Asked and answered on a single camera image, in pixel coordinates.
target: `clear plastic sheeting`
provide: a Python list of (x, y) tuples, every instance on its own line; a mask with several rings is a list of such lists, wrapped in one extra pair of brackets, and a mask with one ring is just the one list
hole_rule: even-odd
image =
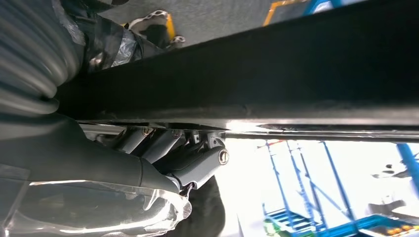
[(191, 213), (185, 197), (164, 190), (86, 180), (0, 183), (8, 188), (0, 194), (1, 234), (9, 237), (153, 237)]
[(118, 50), (118, 54), (115, 57), (115, 61), (112, 63), (112, 67), (128, 63), (132, 57), (132, 53), (135, 50), (137, 41), (131, 31), (124, 29), (121, 45)]
[(61, 25), (63, 25), (68, 33), (71, 35), (71, 39), (74, 43), (85, 46), (84, 34), (79, 30), (77, 24), (66, 14), (60, 0), (51, 0), (52, 8)]

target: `gray floor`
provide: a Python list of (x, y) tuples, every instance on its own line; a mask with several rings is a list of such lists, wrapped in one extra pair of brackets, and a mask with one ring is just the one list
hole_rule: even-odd
[[(119, 24), (163, 9), (172, 14), (178, 35), (186, 45), (260, 27), (270, 5), (277, 0), (130, 0), (101, 15)], [(305, 3), (276, 9), (273, 22), (301, 16)]]

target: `black steel beam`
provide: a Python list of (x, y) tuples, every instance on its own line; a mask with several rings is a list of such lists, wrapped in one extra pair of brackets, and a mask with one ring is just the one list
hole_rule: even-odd
[(104, 70), (61, 86), (59, 112), (237, 131), (417, 126), (418, 9), (417, 0), (369, 0)]

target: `flexible ducting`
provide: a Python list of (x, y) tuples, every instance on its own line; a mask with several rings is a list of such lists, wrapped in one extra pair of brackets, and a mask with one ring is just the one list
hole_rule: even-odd
[(51, 114), (57, 87), (81, 62), (58, 0), (0, 1), (0, 112)]

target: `blue metal frame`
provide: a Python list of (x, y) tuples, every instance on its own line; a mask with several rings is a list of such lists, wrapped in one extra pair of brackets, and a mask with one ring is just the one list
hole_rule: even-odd
[(396, 144), (396, 146), (408, 172), (412, 176), (417, 195), (419, 195), (419, 163), (415, 159), (416, 155), (413, 155), (408, 144)]
[(317, 211), (319, 212), (320, 219), (322, 220), (322, 223), (323, 223), (322, 224), (322, 227), (324, 227), (326, 229), (326, 232), (328, 233), (329, 232), (329, 227), (328, 227), (328, 225), (326, 223), (325, 215), (323, 213), (323, 209), (322, 209), (322, 206), (320, 204), (319, 197), (317, 196), (317, 193), (316, 193), (316, 190), (315, 190), (316, 185), (311, 180), (310, 173), (308, 172), (307, 164), (305, 163), (304, 156), (302, 155), (302, 152), (301, 152), (301, 147), (299, 146), (298, 143), (297, 143), (297, 149), (298, 149), (298, 152), (300, 153), (301, 162), (302, 162), (302, 164), (304, 166), (305, 176), (310, 181), (310, 188), (311, 188), (311, 192), (313, 194), (314, 203), (316, 204)]
[(327, 157), (329, 159), (330, 166), (332, 167), (332, 171), (333, 171), (333, 174), (335, 176), (337, 187), (339, 188), (339, 192), (340, 192), (340, 196), (342, 197), (343, 204), (345, 205), (345, 207), (347, 209), (347, 217), (349, 218), (349, 220), (352, 224), (352, 227), (354, 228), (354, 231), (358, 232), (358, 227), (356, 226), (356, 221), (355, 221), (355, 217), (352, 213), (351, 205), (349, 204), (349, 200), (348, 200), (348, 197), (346, 195), (345, 189), (343, 188), (342, 182), (339, 178), (339, 175), (337, 174), (335, 163), (333, 162), (332, 156), (330, 155), (329, 148), (327, 147), (326, 142), (322, 142), (322, 143), (323, 143), (323, 146), (325, 147), (325, 151), (326, 151)]
[(300, 195), (304, 200), (305, 209), (307, 210), (308, 215), (309, 215), (310, 225), (313, 226), (315, 228), (316, 232), (317, 232), (317, 231), (319, 231), (318, 225), (316, 225), (316, 223), (314, 222), (314, 214), (313, 214), (312, 205), (310, 203), (310, 200), (307, 197), (307, 193), (305, 192), (304, 184), (302, 183), (302, 180), (301, 180), (301, 177), (300, 177), (300, 170), (297, 168), (297, 164), (295, 163), (295, 159), (294, 159), (294, 156), (293, 156), (293, 153), (291, 151), (291, 148), (290, 148), (290, 145), (289, 145), (288, 141), (286, 143), (287, 143), (288, 151), (290, 151), (291, 161), (293, 162), (295, 174), (297, 175), (298, 184), (299, 184), (300, 189), (301, 189)]
[(285, 212), (286, 212), (287, 217), (288, 217), (288, 220), (290, 222), (290, 227), (293, 230), (290, 234), (291, 234), (292, 237), (295, 237), (296, 234), (295, 234), (295, 228), (294, 228), (293, 219), (292, 219), (291, 212), (290, 212), (290, 207), (288, 206), (287, 199), (285, 198), (284, 190), (282, 188), (281, 181), (279, 179), (279, 172), (276, 169), (275, 162), (274, 162), (273, 155), (271, 153), (271, 149), (269, 147), (268, 141), (266, 141), (266, 147), (268, 148), (269, 156), (271, 157), (271, 162), (272, 162), (273, 170), (275, 172), (275, 177), (276, 177), (276, 180), (278, 181), (279, 189), (281, 191), (282, 200), (284, 202), (284, 207), (285, 207)]
[[(343, 184), (340, 180), (340, 177), (337, 173), (337, 169), (335, 167), (335, 164), (334, 164), (334, 161), (332, 159), (329, 148), (328, 148), (326, 142), (322, 141), (320, 143), (322, 143), (322, 145), (324, 146), (326, 155), (328, 157), (328, 160), (329, 160), (329, 163), (331, 165), (333, 174), (335, 176), (335, 180), (336, 180), (336, 183), (337, 183), (337, 186), (338, 186), (338, 189), (339, 189), (340, 196), (343, 200), (343, 203), (344, 203), (347, 211), (346, 212), (343, 211), (336, 202), (334, 202), (326, 193), (324, 193), (317, 185), (315, 185), (312, 182), (312, 180), (310, 178), (309, 171), (308, 171), (307, 164), (305, 163), (304, 156), (301, 152), (301, 148), (297, 144), (297, 149), (300, 153), (301, 161), (302, 161), (302, 164), (303, 164), (304, 170), (305, 170), (305, 174), (303, 174), (303, 176), (307, 177), (310, 181), (310, 188), (313, 192), (313, 198), (314, 198), (316, 206), (314, 206), (312, 203), (310, 203), (310, 200), (308, 199), (307, 193), (305, 191), (304, 184), (302, 183), (302, 179), (301, 179), (302, 172), (297, 167), (294, 156), (292, 155), (292, 150), (289, 146), (289, 143), (287, 142), (287, 147), (288, 147), (288, 150), (290, 152), (290, 157), (291, 157), (293, 167), (294, 167), (295, 173), (297, 175), (298, 183), (299, 183), (299, 186), (300, 186), (300, 189), (301, 189), (301, 192), (299, 192), (299, 191), (297, 191), (297, 192), (304, 199), (304, 205), (305, 205), (305, 207), (307, 209), (307, 212), (308, 212), (310, 217), (307, 219), (307, 218), (302, 217), (302, 216), (300, 216), (296, 213), (291, 212), (291, 210), (289, 209), (288, 202), (287, 202), (286, 197), (285, 197), (284, 190), (283, 190), (281, 182), (280, 182), (279, 172), (276, 169), (275, 162), (274, 162), (274, 159), (273, 159), (273, 155), (271, 153), (270, 145), (266, 141), (266, 147), (269, 151), (269, 155), (270, 155), (270, 158), (271, 158), (273, 169), (275, 171), (276, 179), (278, 181), (278, 185), (279, 185), (281, 195), (282, 195), (282, 198), (283, 198), (283, 201), (284, 201), (285, 211), (280, 210), (280, 211), (277, 211), (277, 212), (266, 213), (266, 210), (265, 210), (264, 205), (263, 205), (263, 211), (265, 213), (265, 216), (268, 219), (270, 219), (272, 222), (274, 222), (274, 223), (276, 222), (278, 225), (281, 225), (281, 223), (278, 223), (278, 219), (275, 219), (276, 217), (274, 217), (274, 216), (281, 215), (281, 221), (285, 220), (284, 218), (287, 218), (288, 221), (289, 221), (290, 227), (291, 227), (291, 230), (290, 231), (287, 230), (287, 231), (293, 237), (296, 237), (300, 234), (307, 234), (307, 233), (311, 232), (310, 230), (308, 230), (308, 227), (307, 228), (304, 227), (305, 228), (304, 231), (303, 231), (303, 229), (301, 229), (299, 231), (297, 226), (295, 225), (296, 222), (293, 221), (293, 218), (295, 218), (295, 216), (300, 216), (301, 218), (305, 218), (305, 223), (307, 223), (307, 226), (309, 226), (308, 222), (310, 222), (310, 226), (315, 227), (315, 231), (313, 231), (313, 233), (316, 234), (319, 237), (340, 237), (340, 236), (352, 235), (352, 234), (359, 233), (359, 228), (364, 229), (367, 226), (375, 225), (376, 223), (378, 223), (378, 221), (391, 222), (392, 221), (391, 219), (388, 219), (387, 217), (381, 217), (381, 216), (378, 216), (378, 215), (366, 217), (366, 218), (363, 218), (363, 219), (360, 219), (360, 220), (355, 220), (354, 214), (353, 214), (351, 206), (349, 204), (348, 197), (347, 197), (346, 192), (343, 188)], [(407, 144), (396, 144), (396, 146), (397, 146), (397, 149), (399, 150), (399, 153), (402, 157), (403, 162), (406, 164), (406, 167), (407, 167), (409, 173), (412, 176), (413, 182), (414, 182), (415, 187), (416, 187), (416, 191), (419, 195), (419, 163), (416, 160), (417, 154), (414, 155), (412, 153), (409, 145), (407, 145)], [(344, 224), (344, 225), (329, 229), (328, 225), (326, 223), (326, 219), (324, 217), (322, 207), (321, 207), (321, 204), (319, 202), (319, 198), (317, 196), (316, 191), (319, 191), (322, 195), (324, 195), (324, 197), (331, 204), (333, 204), (338, 210), (340, 210), (349, 219), (349, 222)], [(321, 216), (322, 224), (318, 224), (318, 223), (315, 222), (313, 209), (315, 209), (319, 212), (319, 214)]]
[(333, 8), (343, 6), (341, 0), (311, 0), (310, 3), (308, 4), (307, 8), (305, 9), (303, 15), (307, 16), (307, 15), (313, 14), (319, 4), (322, 4), (322, 3), (325, 3), (325, 2), (328, 2), (328, 1), (330, 1)]

